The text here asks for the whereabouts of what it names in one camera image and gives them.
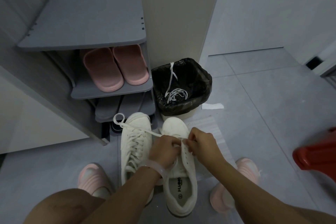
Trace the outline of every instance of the pink shoe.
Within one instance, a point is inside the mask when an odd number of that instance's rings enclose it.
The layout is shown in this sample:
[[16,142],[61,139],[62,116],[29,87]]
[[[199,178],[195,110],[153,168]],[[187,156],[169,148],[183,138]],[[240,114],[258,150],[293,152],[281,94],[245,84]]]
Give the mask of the pink shoe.
[[130,85],[140,85],[148,81],[149,73],[140,45],[113,47],[113,56]]
[[[91,168],[94,171],[91,172],[90,175],[85,179],[82,179],[85,171],[88,168]],[[101,166],[91,163],[84,167],[78,177],[78,188],[83,189],[92,195],[97,189],[101,187],[105,187],[110,192],[110,195],[112,195],[114,192],[114,189],[112,188],[111,183]]]
[[113,92],[124,85],[110,48],[81,50],[80,55],[93,82],[101,91]]
[[[241,158],[237,162],[237,170],[253,183],[258,184],[259,171],[252,160]],[[227,213],[234,208],[235,201],[231,194],[224,188],[222,184],[217,184],[211,191],[210,203],[212,208],[219,213]]]

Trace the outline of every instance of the translucent bracelet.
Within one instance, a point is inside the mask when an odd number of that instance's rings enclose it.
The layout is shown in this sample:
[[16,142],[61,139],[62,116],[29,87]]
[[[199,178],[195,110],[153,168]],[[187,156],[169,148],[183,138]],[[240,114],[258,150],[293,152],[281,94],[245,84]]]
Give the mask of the translucent bracelet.
[[153,168],[155,171],[157,171],[162,176],[163,180],[166,180],[166,178],[168,176],[168,172],[166,171],[166,169],[164,169],[157,162],[152,161],[150,159],[146,159],[143,162],[141,162],[141,164],[139,165],[139,167],[150,167],[150,168]]

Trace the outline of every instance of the black trash bag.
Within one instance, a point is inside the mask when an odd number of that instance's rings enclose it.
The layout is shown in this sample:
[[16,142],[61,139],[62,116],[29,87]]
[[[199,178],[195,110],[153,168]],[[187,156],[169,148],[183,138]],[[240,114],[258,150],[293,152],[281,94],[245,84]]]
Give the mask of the black trash bag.
[[157,107],[164,116],[181,115],[195,109],[208,100],[212,89],[211,75],[191,58],[176,61],[173,72],[178,80],[173,76],[168,92],[181,88],[187,91],[188,98],[177,96],[177,101],[167,103],[168,96],[165,98],[165,93],[170,81],[170,64],[152,69],[153,90]]

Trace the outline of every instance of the white sneaker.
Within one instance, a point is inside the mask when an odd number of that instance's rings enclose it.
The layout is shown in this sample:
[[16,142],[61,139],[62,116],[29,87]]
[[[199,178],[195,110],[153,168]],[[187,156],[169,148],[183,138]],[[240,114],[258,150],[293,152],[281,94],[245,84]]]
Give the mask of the white sneaker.
[[[170,117],[162,125],[163,135],[188,138],[189,130],[182,120]],[[186,217],[194,209],[197,200],[197,180],[193,155],[181,144],[181,155],[163,183],[163,192],[171,214]]]
[[[117,122],[116,116],[122,115],[124,118]],[[133,113],[124,122],[125,116],[117,113],[113,122],[123,128],[121,133],[121,184],[132,177],[137,171],[139,164],[148,159],[149,151],[152,147],[152,135],[143,130],[151,131],[151,120],[148,115],[142,112]],[[147,204],[152,200],[153,193],[150,194]]]

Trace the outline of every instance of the red object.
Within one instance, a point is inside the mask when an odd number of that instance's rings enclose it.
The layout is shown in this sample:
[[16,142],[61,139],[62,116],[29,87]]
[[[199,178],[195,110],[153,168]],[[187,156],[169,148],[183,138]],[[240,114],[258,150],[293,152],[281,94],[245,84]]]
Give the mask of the red object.
[[336,127],[320,143],[294,150],[293,159],[300,169],[320,171],[336,182]]

